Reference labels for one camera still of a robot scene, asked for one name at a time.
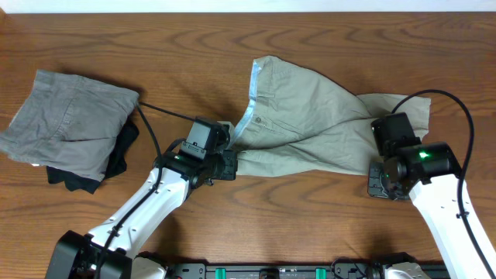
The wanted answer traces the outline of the khaki green shorts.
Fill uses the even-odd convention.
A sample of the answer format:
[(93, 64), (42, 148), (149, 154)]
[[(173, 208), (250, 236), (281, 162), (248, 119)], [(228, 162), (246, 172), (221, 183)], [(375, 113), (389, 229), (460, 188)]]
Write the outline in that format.
[(273, 56), (258, 58), (250, 75), (249, 104), (231, 136), (237, 173), (365, 175), (379, 158), (371, 123), (397, 108), (423, 138), (429, 132), (430, 105), (430, 98), (354, 95), (315, 71)]

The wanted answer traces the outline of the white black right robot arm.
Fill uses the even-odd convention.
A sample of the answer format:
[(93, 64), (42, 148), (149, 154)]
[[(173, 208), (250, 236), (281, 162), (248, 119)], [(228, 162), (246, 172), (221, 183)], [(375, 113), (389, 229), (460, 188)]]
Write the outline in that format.
[(418, 138), (379, 145), (387, 196), (408, 196), (425, 220), (451, 278), (494, 278), (495, 249), (447, 143)]

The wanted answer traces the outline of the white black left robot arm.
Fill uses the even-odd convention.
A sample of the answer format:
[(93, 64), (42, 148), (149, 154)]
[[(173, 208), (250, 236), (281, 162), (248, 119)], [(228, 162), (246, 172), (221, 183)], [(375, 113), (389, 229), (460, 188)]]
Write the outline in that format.
[(193, 190), (236, 178), (231, 150), (234, 126), (197, 118), (185, 139), (175, 140), (155, 161), (143, 186), (101, 225), (57, 242), (48, 278), (165, 278), (168, 269), (140, 251), (159, 224)]

